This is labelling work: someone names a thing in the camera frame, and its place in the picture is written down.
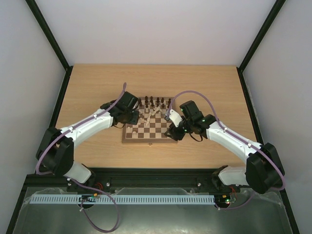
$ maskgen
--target robotic arm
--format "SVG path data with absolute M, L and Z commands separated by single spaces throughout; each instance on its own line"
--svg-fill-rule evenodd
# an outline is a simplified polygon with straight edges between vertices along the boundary
M 245 167 L 219 168 L 212 179 L 217 189 L 221 189 L 224 185 L 247 185 L 263 194 L 280 182 L 281 178 L 277 170 L 259 153 L 260 150 L 269 157 L 284 175 L 278 153 L 273 145 L 253 142 L 227 128 L 213 115 L 204 117 L 193 101 L 185 102 L 180 105 L 180 108 L 184 116 L 180 116 L 172 109 L 166 116 L 167 120 L 173 122 L 165 133 L 166 136 L 174 140 L 182 140 L 185 134 L 189 133 L 195 139 L 192 136 L 192 133 L 195 133 L 201 140 L 206 138 L 221 144 L 246 164 Z
M 115 100 L 103 104 L 87 118 L 61 129 L 50 127 L 46 130 L 36 154 L 42 164 L 56 176 L 66 176 L 79 183 L 93 183 L 93 173 L 84 165 L 74 161 L 74 149 L 83 141 L 97 132 L 117 125 L 118 123 L 137 124 L 139 113 L 137 110 L 138 98 L 125 92 L 113 106 Z M 45 149 L 57 137 L 61 137 L 50 150 L 43 155 Z

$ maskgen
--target wooden table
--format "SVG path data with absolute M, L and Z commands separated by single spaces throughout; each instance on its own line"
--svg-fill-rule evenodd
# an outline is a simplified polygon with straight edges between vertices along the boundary
M 255 140 L 247 105 L 234 66 L 185 65 L 83 65 L 72 71 L 59 114 L 57 128 L 89 116 L 100 105 L 116 99 L 122 84 L 135 96 L 168 97 L 184 90 L 204 94 L 224 124 Z M 176 106 L 193 100 L 204 115 L 212 111 L 195 94 L 177 98 Z M 218 168 L 239 166 L 242 161 L 219 144 L 196 142 L 186 135 L 174 145 L 131 145 L 121 143 L 121 129 L 103 130 L 75 150 L 75 160 L 88 167 L 116 168 Z

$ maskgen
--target purple cable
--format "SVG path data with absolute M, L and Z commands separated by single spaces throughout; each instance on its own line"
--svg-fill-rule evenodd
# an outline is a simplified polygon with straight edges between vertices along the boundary
M 239 205 L 239 206 L 228 207 L 228 208 L 220 208 L 220 207 L 218 207 L 217 204 L 215 204 L 215 206 L 216 206 L 218 209 L 224 210 L 224 211 L 227 211 L 227 210 L 235 210 L 235 209 L 238 209 L 238 208 L 241 208 L 241 207 L 247 205 L 247 204 L 252 200 L 252 198 L 254 197 L 254 195 L 255 195 L 255 192 L 253 191 L 253 193 L 252 193 L 251 196 L 248 198 L 248 200 L 245 201 L 243 204 L 241 204 L 241 205 Z
M 168 109 L 166 115 L 170 115 L 170 110 L 172 109 L 172 104 L 173 104 L 174 100 L 175 100 L 178 96 L 180 96 L 180 95 L 182 95 L 182 94 L 185 94 L 185 93 L 194 93 L 194 94 L 198 94 L 198 95 L 200 95 L 201 97 L 203 97 L 203 98 L 208 102 L 208 104 L 210 105 L 210 108 L 211 108 L 211 110 L 213 111 L 214 117 L 215 117 L 215 119 L 216 119 L 218 125 L 220 126 L 220 128 L 221 128 L 223 131 L 225 131 L 225 132 L 227 132 L 228 134 L 230 134 L 231 136 L 233 136 L 234 138 L 236 138 L 237 140 L 239 140 L 239 141 L 243 142 L 244 144 L 248 145 L 249 142 L 247 142 L 247 141 L 245 141 L 244 139 L 240 138 L 240 137 L 237 136 L 235 133 L 232 133 L 232 132 L 230 132 L 229 130 L 225 130 L 225 127 L 221 124 L 219 118 L 218 118 L 217 115 L 216 115 L 216 112 L 215 112 L 215 109 L 214 109 L 212 103 L 208 100 L 208 98 L 206 98 L 203 94 L 201 94 L 201 93 L 199 93 L 199 92 L 197 92 L 197 91 L 187 90 L 187 91 L 183 91 L 183 92 L 177 94 L 177 95 L 172 99 L 172 101 L 171 101 L 171 103 L 170 103 L 170 106 L 169 106 L 169 109 Z M 282 186 L 281 186 L 280 188 L 272 187 L 272 189 L 278 190 L 278 191 L 283 190 L 283 189 L 285 188 L 286 181 L 285 181 L 285 178 L 284 178 L 283 174 L 282 174 L 281 171 L 279 170 L 279 168 L 278 168 L 278 167 L 274 164 L 274 162 L 273 162 L 264 152 L 262 152 L 260 149 L 256 148 L 256 147 L 253 146 L 252 144 L 251 144 L 250 147 L 253 148 L 254 150 L 256 150 L 257 152 L 259 152 L 259 153 L 273 166 L 273 168 L 276 170 L 276 172 L 277 172 L 278 175 L 280 176 L 280 178 L 281 178 L 281 180 L 282 180 Z
M 122 91 L 121 91 L 119 97 L 116 99 L 116 101 L 115 101 L 110 107 L 108 107 L 106 110 L 104 110 L 103 112 L 101 112 L 100 114 L 98 114 L 97 117 L 102 116 L 103 114 L 105 114 L 106 112 L 108 112 L 110 109 L 112 109 L 112 108 L 116 105 L 116 103 L 121 99 L 122 95 L 124 94 L 124 92 L 125 92 L 125 90 L 126 90 L 126 87 L 127 87 L 127 83 L 125 82 L 125 83 L 123 84 Z M 91 117 L 89 117 L 89 118 L 87 118 L 87 119 L 85 119 L 85 120 L 83 120 L 83 121 L 77 123 L 76 125 L 73 126 L 73 130 L 76 129 L 77 127 L 79 127 L 79 126 L 81 126 L 81 125 L 83 125 L 83 124 L 85 124 L 85 123 L 87 123 L 87 122 L 89 122 L 89 121 L 95 119 L 95 118 L 96 118 L 95 116 L 91 116 Z M 41 163 L 42 163 L 44 157 L 45 157 L 46 154 L 48 153 L 48 151 L 52 148 L 52 146 L 54 146 L 63 136 L 65 136 L 66 134 L 70 133 L 70 131 L 71 131 L 71 130 L 67 130 L 67 131 L 65 131 L 64 133 L 62 133 L 61 135 L 59 135 L 59 136 L 58 136 L 54 141 L 52 141 L 51 144 L 43 151 L 41 157 L 39 158 L 39 160 L 38 160 L 38 162 L 37 162 L 37 164 L 36 164 L 36 173 L 37 173 L 38 175 L 46 175 L 46 174 L 52 173 L 52 172 L 41 172 L 41 171 L 39 171 L 39 167 L 40 167 L 40 165 L 41 165 Z
M 96 189 L 96 188 L 84 186 L 84 185 L 80 184 L 78 181 L 76 181 L 76 180 L 74 180 L 74 179 L 71 179 L 71 180 L 72 180 L 74 183 L 76 183 L 78 186 L 80 186 L 80 187 L 82 187 L 82 188 L 84 188 L 84 189 L 94 190 L 94 191 L 96 191 L 96 192 L 102 193 L 102 194 L 104 194 L 104 195 L 106 195 L 106 196 L 109 197 L 109 199 L 113 202 L 113 204 L 114 204 L 114 206 L 115 206 L 115 208 L 116 208 L 116 210 L 117 210 L 117 221 L 116 221 L 116 224 L 114 225 L 114 227 L 113 227 L 111 230 L 104 230 L 104 229 L 101 229 L 101 228 L 97 227 L 97 226 L 91 221 L 91 219 L 89 218 L 89 216 L 87 215 L 87 213 L 85 212 L 85 210 L 84 210 L 84 208 L 83 208 L 83 202 L 84 202 L 84 200 L 81 202 L 80 208 L 81 208 L 81 211 L 84 213 L 84 215 L 87 217 L 88 222 L 90 223 L 90 225 L 91 225 L 94 229 L 96 229 L 97 231 L 99 231 L 99 232 L 101 232 L 101 233 L 111 233 L 111 232 L 115 231 L 115 230 L 117 229 L 117 227 L 118 227 L 119 220 L 120 220 L 120 212 L 119 212 L 118 205 L 116 204 L 115 200 L 114 200 L 108 193 L 106 193 L 106 192 L 104 192 L 104 191 L 102 191 L 102 190 L 100 190 L 100 189 Z

